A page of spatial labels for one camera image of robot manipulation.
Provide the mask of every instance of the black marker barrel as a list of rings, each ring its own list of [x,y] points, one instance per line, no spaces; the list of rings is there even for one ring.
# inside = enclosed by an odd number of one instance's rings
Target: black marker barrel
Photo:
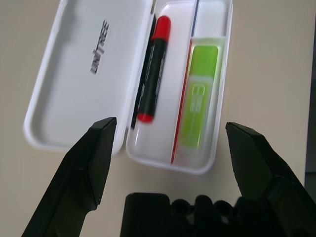
[[[171,21],[167,16],[158,18],[138,107],[137,119],[141,122],[150,123],[154,119],[170,27]]]

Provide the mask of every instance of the black robotic claw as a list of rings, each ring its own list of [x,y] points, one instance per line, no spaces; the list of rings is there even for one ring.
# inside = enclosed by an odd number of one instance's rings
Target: black robotic claw
[[[110,167],[115,118],[95,123],[66,154],[24,237],[77,237],[101,201]],[[316,237],[316,205],[263,135],[226,125],[241,191],[235,207],[198,196],[170,204],[163,194],[126,198],[121,237]]]

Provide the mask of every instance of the unitree logo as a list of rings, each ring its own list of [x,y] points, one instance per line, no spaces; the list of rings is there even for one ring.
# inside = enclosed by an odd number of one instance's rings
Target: unitree logo
[[[104,20],[102,24],[102,29],[100,32],[100,37],[98,40],[97,47],[95,50],[93,50],[94,56],[93,56],[93,61],[92,61],[91,69],[90,69],[90,71],[93,74],[97,73],[101,56],[104,54],[104,43],[107,37],[108,29],[109,29],[109,24],[106,20]]]

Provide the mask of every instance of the green package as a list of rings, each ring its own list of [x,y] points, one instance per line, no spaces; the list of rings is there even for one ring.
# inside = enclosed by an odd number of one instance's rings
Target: green package
[[[195,46],[180,125],[179,145],[198,149],[207,114],[218,58],[216,46]]]

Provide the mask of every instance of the table surface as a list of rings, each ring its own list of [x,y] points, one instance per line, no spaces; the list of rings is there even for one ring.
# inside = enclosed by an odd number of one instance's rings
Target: table surface
[[[20,236],[63,154],[38,151],[22,124],[58,6],[55,0],[0,2],[0,236]],[[225,124],[264,134],[304,182],[312,71],[315,0],[236,0],[213,168],[201,176],[143,166],[123,149],[113,157],[101,205],[81,235],[117,237],[125,197],[156,192],[189,202],[199,194],[234,204],[234,178]]]

